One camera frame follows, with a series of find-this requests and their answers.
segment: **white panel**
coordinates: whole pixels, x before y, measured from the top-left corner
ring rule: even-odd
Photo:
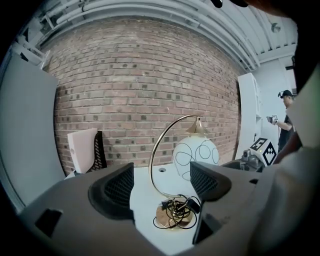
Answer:
[[[63,180],[54,135],[58,80],[14,55],[0,91],[0,151],[25,205]]]
[[[96,128],[68,133],[68,143],[74,168],[77,173],[85,174],[95,162]]]
[[[256,133],[257,115],[259,115],[259,93],[258,85],[251,73],[238,76],[240,99],[241,99],[241,130],[239,145],[235,159],[240,159],[244,150],[253,143]]]

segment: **black mesh chair back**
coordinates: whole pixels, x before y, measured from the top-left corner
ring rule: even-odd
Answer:
[[[231,180],[210,169],[215,165],[191,162],[190,182],[202,201],[216,201],[223,197],[232,186]]]
[[[93,183],[88,191],[89,201],[107,218],[133,220],[130,195],[134,184],[134,164],[131,162]]]

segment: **brick wall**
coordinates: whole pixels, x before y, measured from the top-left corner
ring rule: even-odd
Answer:
[[[59,79],[54,129],[66,173],[74,167],[70,132],[98,128],[109,165],[147,166],[161,131],[188,114],[204,116],[219,163],[232,159],[241,71],[211,41],[172,24],[125,18],[83,25],[44,49],[53,54],[47,71]],[[172,149],[192,123],[170,131],[156,164],[171,162]]]

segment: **metal fixture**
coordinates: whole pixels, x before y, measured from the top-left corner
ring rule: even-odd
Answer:
[[[191,133],[191,134],[197,134],[197,135],[204,135],[204,134],[207,134],[207,130],[202,126],[201,124],[201,121],[200,121],[200,115],[197,115],[197,114],[189,114],[189,115],[185,115],[185,116],[182,116],[174,121],[172,121],[164,130],[163,132],[161,133],[160,137],[157,139],[156,143],[154,144],[153,146],[153,149],[152,149],[152,152],[151,152],[151,156],[150,156],[150,159],[149,159],[149,165],[148,165],[148,171],[149,171],[149,177],[150,177],[150,180],[151,180],[151,183],[153,185],[153,187],[155,188],[156,191],[158,191],[162,196],[165,196],[166,198],[181,198],[180,195],[174,195],[174,194],[167,194],[167,193],[164,193],[164,192],[161,192],[155,185],[154,183],[154,180],[153,180],[153,176],[152,176],[152,170],[153,170],[153,163],[154,163],[154,158],[155,158],[155,155],[156,155],[156,151],[157,151],[157,148],[161,142],[161,140],[163,139],[163,137],[167,134],[167,132],[170,130],[171,127],[173,127],[176,123],[182,121],[182,120],[185,120],[187,118],[196,118],[195,122],[193,123],[193,125],[187,129],[186,131],[188,133]]]
[[[50,50],[46,53],[41,52],[28,41],[25,36],[19,35],[16,41],[12,43],[11,49],[14,53],[23,56],[30,63],[37,66],[41,70],[50,62]]]
[[[259,168],[260,161],[256,155],[250,155],[248,157],[248,163],[254,168]]]
[[[271,31],[273,33],[279,33],[280,30],[281,30],[281,27],[278,25],[278,23],[275,22],[271,24]]]
[[[240,162],[239,165],[240,165],[240,170],[241,171],[245,171],[246,170],[246,162]]]
[[[244,150],[243,151],[243,155],[242,155],[242,157],[241,157],[241,159],[243,160],[243,161],[248,161],[248,158],[251,156],[251,151],[250,151],[250,149],[246,149],[246,150]]]

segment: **black cable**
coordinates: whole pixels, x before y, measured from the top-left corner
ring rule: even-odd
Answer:
[[[189,146],[188,144],[182,142],[182,143],[179,143],[179,144],[176,146],[176,148],[177,148],[180,144],[186,145],[186,146],[189,148],[190,152],[191,152],[191,154],[189,154],[189,153],[186,153],[186,152],[183,152],[183,151],[179,151],[179,152],[177,152],[177,153],[175,154],[175,156],[173,157],[173,162],[174,162],[174,165],[175,165],[175,167],[176,167],[176,170],[177,170],[179,176],[180,176],[180,172],[179,172],[179,170],[178,170],[178,167],[177,167],[177,164],[176,164],[176,163],[178,163],[180,166],[187,166],[188,164],[190,164],[191,160],[194,160],[195,162],[197,162],[197,151],[199,152],[199,155],[200,155],[200,157],[201,157],[202,159],[206,160],[206,159],[208,159],[208,158],[211,156],[212,161],[214,162],[214,164],[215,164],[215,165],[218,164],[218,162],[216,162],[215,159],[214,159],[214,150],[217,150],[217,148],[214,147],[214,148],[212,149],[212,151],[210,152],[210,148],[209,148],[207,145],[203,145],[203,143],[205,143],[205,142],[210,142],[210,141],[211,141],[210,139],[204,140],[204,141],[195,149],[195,156],[194,156],[194,157],[193,157],[192,149],[190,148],[190,146]],[[208,156],[208,157],[203,157],[203,156],[201,155],[200,148],[201,148],[202,146],[206,147],[206,148],[209,150],[209,156]],[[181,163],[179,163],[178,160],[177,160],[177,155],[178,155],[179,153],[186,154],[187,156],[189,156],[189,157],[190,157],[189,162],[186,163],[186,164],[181,164]],[[183,174],[181,175],[181,177],[182,177],[185,181],[188,181],[188,182],[189,182],[190,179],[187,179],[187,178],[184,177],[184,175],[187,174],[187,173],[190,173],[190,171],[189,171],[189,170],[186,171],[185,173],[183,173]]]
[[[195,196],[191,196],[191,198],[195,198],[195,199],[198,201],[199,206],[201,206],[201,203],[200,203],[200,201],[199,201],[199,199],[198,199],[198,198],[196,198]]]
[[[179,196],[183,197],[185,199],[185,201],[179,201],[176,200],[175,198],[172,200],[168,200],[166,203],[163,203],[162,205],[165,207],[165,213],[168,217],[168,227],[159,227],[155,224],[155,219],[157,217],[155,217],[153,219],[153,225],[158,228],[158,229],[162,229],[162,230],[167,230],[167,229],[172,229],[174,227],[179,227],[180,229],[183,230],[188,230],[188,229],[192,229],[198,221],[197,215],[196,213],[190,209],[187,206],[187,202],[190,198],[195,198],[198,203],[200,204],[200,201],[198,200],[198,198],[196,198],[195,196],[189,197],[187,198],[185,195],[183,194],[179,194]],[[195,222],[192,226],[190,227],[183,227],[180,225],[181,222],[183,222],[183,220],[187,217],[190,216],[191,212],[194,214],[195,216]]]

